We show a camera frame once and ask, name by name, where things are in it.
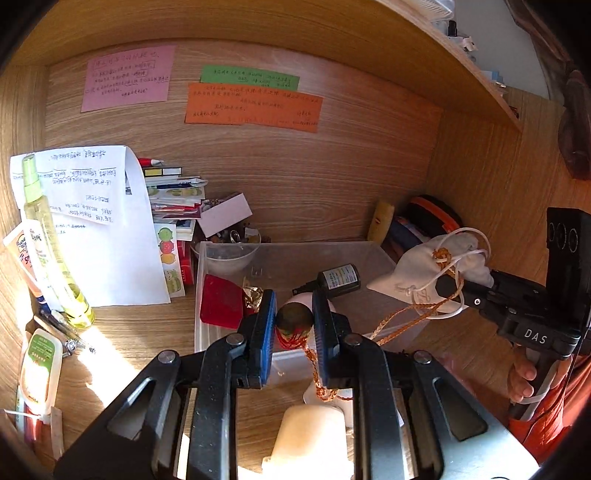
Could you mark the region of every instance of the drawstring bag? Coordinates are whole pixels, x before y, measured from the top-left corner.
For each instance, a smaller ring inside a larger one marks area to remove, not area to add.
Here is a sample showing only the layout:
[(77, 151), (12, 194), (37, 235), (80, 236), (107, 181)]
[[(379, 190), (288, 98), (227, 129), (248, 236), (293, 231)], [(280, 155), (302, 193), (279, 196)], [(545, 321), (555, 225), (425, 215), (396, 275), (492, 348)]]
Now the drawstring bag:
[[(478, 239), (470, 232), (485, 240), (486, 249), (478, 248)], [(443, 302), (437, 312), (427, 318), (450, 318), (467, 308), (460, 288), (461, 278), (488, 288), (493, 286), (491, 271), (486, 266), (490, 253), (491, 245), (484, 233), (475, 228), (459, 228), (411, 248), (400, 258), (394, 272), (371, 281), (367, 286), (417, 308)], [(445, 301), (437, 294), (437, 279), (446, 274), (456, 280), (460, 303)]]

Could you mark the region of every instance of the green sticky note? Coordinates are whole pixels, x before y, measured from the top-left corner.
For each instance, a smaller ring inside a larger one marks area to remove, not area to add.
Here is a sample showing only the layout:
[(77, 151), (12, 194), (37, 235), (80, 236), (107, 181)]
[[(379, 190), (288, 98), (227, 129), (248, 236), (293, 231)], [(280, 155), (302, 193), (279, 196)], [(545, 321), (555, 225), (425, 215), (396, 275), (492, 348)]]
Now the green sticky note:
[(300, 78), (295, 75), (247, 67), (204, 65), (201, 72), (201, 83), (231, 83), (297, 90), (299, 82)]

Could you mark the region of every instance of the card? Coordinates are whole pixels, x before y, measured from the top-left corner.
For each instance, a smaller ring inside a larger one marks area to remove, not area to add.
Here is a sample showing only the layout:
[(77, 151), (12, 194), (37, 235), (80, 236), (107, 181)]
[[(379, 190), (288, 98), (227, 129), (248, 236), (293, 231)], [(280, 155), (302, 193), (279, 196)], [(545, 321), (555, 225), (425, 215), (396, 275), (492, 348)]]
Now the card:
[(197, 222), (205, 237), (209, 238), (251, 215), (251, 208), (244, 194), (241, 193), (207, 210), (202, 209), (201, 218), (198, 218)]
[(322, 100), (275, 88), (190, 83), (185, 123), (257, 124), (316, 133)]
[(201, 71), (201, 83), (231, 83), (297, 90), (299, 82), (300, 78), (295, 75), (248, 67), (204, 65)]
[(144, 47), (90, 59), (80, 111), (166, 101), (174, 49)]

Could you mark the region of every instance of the green label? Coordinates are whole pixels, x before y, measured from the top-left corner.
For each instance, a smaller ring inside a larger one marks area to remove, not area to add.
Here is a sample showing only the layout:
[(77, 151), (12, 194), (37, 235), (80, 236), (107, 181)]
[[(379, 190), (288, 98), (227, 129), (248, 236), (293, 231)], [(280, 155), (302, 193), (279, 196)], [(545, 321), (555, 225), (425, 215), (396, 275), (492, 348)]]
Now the green label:
[(201, 83), (231, 83), (297, 90), (299, 82), (300, 78), (294, 75), (247, 67), (204, 65), (201, 72)]
[(29, 346), (29, 357), (37, 365), (47, 368), (47, 371), (50, 372), (55, 353), (56, 348), (50, 340), (41, 335), (33, 336), (31, 345)]

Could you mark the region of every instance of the marker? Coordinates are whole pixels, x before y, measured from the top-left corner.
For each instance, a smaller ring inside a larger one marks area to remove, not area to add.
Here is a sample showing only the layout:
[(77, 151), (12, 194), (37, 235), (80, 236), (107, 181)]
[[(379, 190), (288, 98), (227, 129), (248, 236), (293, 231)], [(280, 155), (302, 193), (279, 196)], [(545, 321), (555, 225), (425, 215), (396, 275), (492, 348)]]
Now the marker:
[(159, 167), (164, 164), (163, 160), (155, 160), (153, 158), (138, 158), (138, 161), (142, 168)]

